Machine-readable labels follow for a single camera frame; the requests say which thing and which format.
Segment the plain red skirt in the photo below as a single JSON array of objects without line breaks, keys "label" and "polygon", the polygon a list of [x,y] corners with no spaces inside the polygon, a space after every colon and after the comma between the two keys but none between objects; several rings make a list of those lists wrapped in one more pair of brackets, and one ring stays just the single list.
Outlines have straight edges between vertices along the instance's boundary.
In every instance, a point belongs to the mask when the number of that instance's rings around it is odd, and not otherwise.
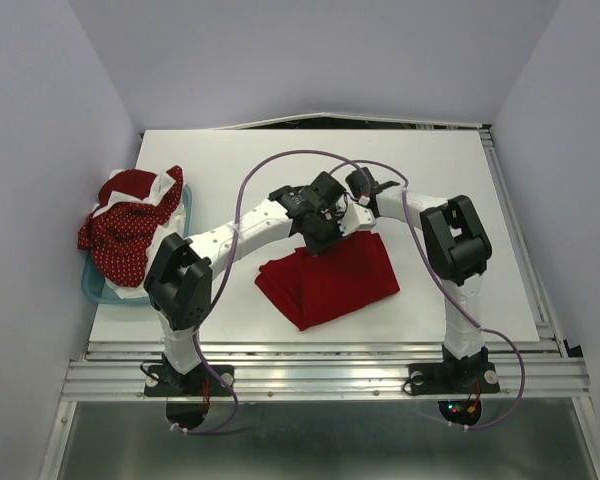
[{"label": "plain red skirt", "polygon": [[331,322],[400,292],[381,236],[357,232],[321,255],[306,247],[259,268],[255,285],[298,330]]}]

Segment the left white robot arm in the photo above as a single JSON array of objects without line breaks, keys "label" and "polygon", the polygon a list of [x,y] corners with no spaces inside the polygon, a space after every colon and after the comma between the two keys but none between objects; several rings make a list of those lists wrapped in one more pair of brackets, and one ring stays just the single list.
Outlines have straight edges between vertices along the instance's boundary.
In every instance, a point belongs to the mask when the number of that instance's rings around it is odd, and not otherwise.
[{"label": "left white robot arm", "polygon": [[144,289],[164,333],[162,364],[150,374],[179,393],[195,392],[205,368],[195,340],[216,301],[212,284],[225,286],[234,262],[259,248],[295,234],[314,254],[329,249],[368,220],[366,209],[346,201],[346,189],[322,172],[309,186],[283,186],[238,219],[183,238],[161,242]]}]

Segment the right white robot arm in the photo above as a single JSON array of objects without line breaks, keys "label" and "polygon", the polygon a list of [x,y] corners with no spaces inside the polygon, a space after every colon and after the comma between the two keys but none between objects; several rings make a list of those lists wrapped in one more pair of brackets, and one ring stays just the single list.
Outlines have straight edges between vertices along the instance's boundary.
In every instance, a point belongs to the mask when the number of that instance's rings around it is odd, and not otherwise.
[{"label": "right white robot arm", "polygon": [[416,247],[444,296],[442,360],[409,364],[405,392],[412,396],[498,393],[498,376],[478,321],[492,246],[472,201],[465,195],[440,200],[399,193],[396,182],[381,184],[366,167],[350,173],[345,181],[355,199],[370,194],[375,216],[403,221],[422,232],[424,243]]}]

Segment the teal plastic basket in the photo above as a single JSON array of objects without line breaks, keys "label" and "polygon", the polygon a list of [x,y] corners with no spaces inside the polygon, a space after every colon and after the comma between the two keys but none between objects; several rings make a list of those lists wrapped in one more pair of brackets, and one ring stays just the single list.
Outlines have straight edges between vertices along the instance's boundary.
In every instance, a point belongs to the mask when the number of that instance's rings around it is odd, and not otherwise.
[{"label": "teal plastic basket", "polygon": [[[192,193],[188,185],[183,186],[181,195],[185,218],[180,231],[182,237],[189,235]],[[116,292],[106,284],[105,277],[97,269],[91,255],[87,254],[82,273],[81,287],[85,297],[96,304],[106,305],[149,305],[150,301],[146,294],[135,298],[120,298]]]}]

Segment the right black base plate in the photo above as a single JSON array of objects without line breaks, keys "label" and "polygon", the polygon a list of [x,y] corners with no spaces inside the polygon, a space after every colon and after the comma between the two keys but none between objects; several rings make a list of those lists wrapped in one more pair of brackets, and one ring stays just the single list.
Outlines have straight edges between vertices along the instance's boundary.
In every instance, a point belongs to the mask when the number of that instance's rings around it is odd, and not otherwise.
[{"label": "right black base plate", "polygon": [[408,376],[402,389],[411,396],[454,396],[469,393],[496,394],[500,392],[500,385],[493,363],[468,371],[461,371],[450,364],[414,363],[408,365]]}]

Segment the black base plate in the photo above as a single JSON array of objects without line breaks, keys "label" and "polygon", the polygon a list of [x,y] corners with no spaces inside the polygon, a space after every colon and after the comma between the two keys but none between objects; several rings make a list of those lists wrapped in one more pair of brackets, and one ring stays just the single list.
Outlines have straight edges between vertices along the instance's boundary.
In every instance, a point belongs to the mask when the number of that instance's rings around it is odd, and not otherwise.
[{"label": "black base plate", "polygon": [[145,376],[144,395],[150,398],[168,397],[230,397],[220,380],[202,364],[187,374],[177,372],[166,362],[143,362],[140,371]]},{"label": "black base plate", "polygon": [[468,371],[461,371],[450,364],[414,363],[408,365],[408,376],[402,389],[411,396],[454,396],[469,393],[496,394],[500,392],[500,385],[493,363]]}]

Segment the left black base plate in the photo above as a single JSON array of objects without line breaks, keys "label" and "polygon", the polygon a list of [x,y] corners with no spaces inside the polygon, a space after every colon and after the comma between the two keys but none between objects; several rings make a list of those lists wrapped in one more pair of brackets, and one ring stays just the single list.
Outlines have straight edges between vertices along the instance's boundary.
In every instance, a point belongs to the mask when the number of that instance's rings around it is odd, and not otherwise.
[{"label": "left black base plate", "polygon": [[166,362],[143,362],[140,371],[145,376],[144,395],[150,398],[168,397],[230,397],[220,380],[202,364],[187,374],[177,372]]}]

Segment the aluminium frame rail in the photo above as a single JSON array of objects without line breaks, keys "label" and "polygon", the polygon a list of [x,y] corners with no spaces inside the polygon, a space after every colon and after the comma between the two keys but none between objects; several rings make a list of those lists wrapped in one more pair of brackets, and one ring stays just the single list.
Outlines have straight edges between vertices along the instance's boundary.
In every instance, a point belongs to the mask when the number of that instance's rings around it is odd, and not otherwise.
[{"label": "aluminium frame rail", "polygon": [[419,193],[474,201],[494,248],[484,322],[513,339],[489,340],[501,391],[485,414],[508,419],[461,433],[433,414],[431,398],[401,390],[409,363],[440,358],[443,309],[408,230],[387,221],[380,231],[402,291],[375,308],[375,330],[355,314],[300,333],[260,305],[255,269],[286,243],[234,268],[203,327],[210,361],[237,375],[241,408],[224,436],[169,431],[139,369],[159,355],[157,321],[145,306],[100,306],[85,354],[67,369],[41,477],[600,479],[589,372],[562,343],[488,129],[151,130],[137,164],[183,167],[197,231],[232,215],[237,190],[252,205],[280,181],[331,167],[308,150],[379,161],[382,178],[399,170]]}]

